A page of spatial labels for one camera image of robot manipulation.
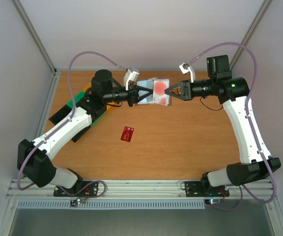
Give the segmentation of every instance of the purple cable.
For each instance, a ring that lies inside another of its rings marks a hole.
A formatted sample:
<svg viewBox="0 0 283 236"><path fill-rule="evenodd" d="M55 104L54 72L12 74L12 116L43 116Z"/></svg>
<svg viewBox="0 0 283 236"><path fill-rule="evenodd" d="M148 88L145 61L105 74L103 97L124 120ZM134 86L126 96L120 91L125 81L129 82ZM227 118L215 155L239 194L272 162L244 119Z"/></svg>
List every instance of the purple cable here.
<svg viewBox="0 0 283 236"><path fill-rule="evenodd" d="M103 190L103 192L100 193L99 195L91 196L91 197L89 196L88 198L98 198L98 197L103 196L104 193L106 192L107 186L106 186L106 183L105 183L104 181L102 181L102 180L95 180L95 181L92 181L92 182L86 184L82 189L79 190L79 192L77 192L77 193L75 193L75 194L68 193L68 192L65 190L65 188L62 187L62 186L58 186L58 187L59 187L65 194L67 194L67 195L69 195L69 196L76 196L77 194L81 193L85 188L87 188L89 185L94 184L94 183L101 183L101 184L103 184L104 190Z"/></svg>
<svg viewBox="0 0 283 236"><path fill-rule="evenodd" d="M240 44L240 43L233 43L233 42L227 42L227 43L220 43L220 44L217 44L209 49L207 49L206 51L202 52L201 54L199 54L197 57L195 57L193 60L191 60L189 62L189 64L193 64L195 61L197 61L201 56L203 56L204 54L206 54L207 52L217 48L217 47L221 47L221 46L225 46L225 45L234 45L234 46L238 46L238 47L241 47L243 49L245 49L249 54L250 56L252 57L253 59L253 62L254 62L254 78L253 78L253 81L252 81L252 85L251 85L251 89L250 89L250 92L246 98L246 101L245 101L245 110L246 110L246 115L249 115L250 114L250 111L249 111L249 100L251 98L251 95L253 93L253 90L254 90L254 85L255 85L255 82L256 82L256 79L257 79L257 61L256 61L256 58L255 58L255 55L253 54L253 52L246 46ZM260 142L258 140L258 136L256 134L256 131L255 131L255 128L254 128L254 124L252 122L252 118L250 116L248 116L248 121L250 123L250 127L251 127L251 130L252 130L252 133L253 133L253 136L254 136L254 139L255 139L255 142L256 142L256 145L257 145L257 148L258 150L262 150L261 149L261 146L260 146ZM242 185L245 190L257 201L261 202L261 203L270 203L274 200L274 198L276 197L276 193L277 193L277 186L276 186L276 180L275 180L275 177L274 177L274 174L269 166L269 163L268 161L266 160L266 157L265 155L260 152L260 156L261 158L263 159L264 163L265 163L265 166L268 170L268 173L270 175L270 178L271 178L271 182L272 182L272 185L273 185L273 194L271 196L270 199L268 200L261 200L259 199L258 197L256 197L245 185Z"/></svg>
<svg viewBox="0 0 283 236"><path fill-rule="evenodd" d="M217 209L220 209L220 210L227 210L227 211L230 211L230 210L236 210L242 203L242 200L243 200L243 192L242 192L242 188L239 186L240 188L240 192L241 192L241 198L240 198L240 201L239 203L234 207L234 208L222 208L220 206L215 206L215 205L209 205L213 208L217 208Z"/></svg>
<svg viewBox="0 0 283 236"><path fill-rule="evenodd" d="M122 67L121 65L118 65L116 64L115 62L113 62L110 58L104 56L103 54L100 54L100 53L97 53L97 52L90 52L90 51L87 51L87 52L82 52L82 53L79 53L77 54L70 62L69 64L69 68L68 68L68 84L69 84L69 89L70 89L70 93L71 93L71 99L72 99L72 111L71 111L71 115L70 115L70 119L72 119L74 113L75 113L75 110L76 110L76 100L75 100L75 97L74 97L74 93L73 93L73 89L72 89L72 84L71 84L71 78L70 78L70 72L71 72L71 67L72 67L72 64L74 63L74 61L81 55L84 55L84 54L94 54L94 55L97 55L97 56L100 56L104 59L106 59L107 61L109 61L110 63L112 63L113 65L115 65L116 67L118 67L119 69L123 69L123 70L126 70L126 68ZM58 126L53 132L51 132L46 138L45 138L45 141L48 140L50 137L52 137L58 130L60 130L61 128L63 128L67 123L69 122L69 120L65 120L60 126ZM27 164L27 162L29 161L30 157L33 155L33 153L44 143L44 141L41 141L39 144L37 144L30 152L29 154L27 155L27 157L25 158L24 162L22 163L22 166L19 170L19 173L18 173L18 178L17 178L17 187L19 190L26 190L28 188L30 188L31 186L34 185L34 183L31 183L29 184L28 186L25 186L25 187L21 187L20 186L20 181L21 181L21 177L22 177L22 173L23 173L23 170ZM104 184L104 190L106 191L106 184L105 182L103 182Z"/></svg>

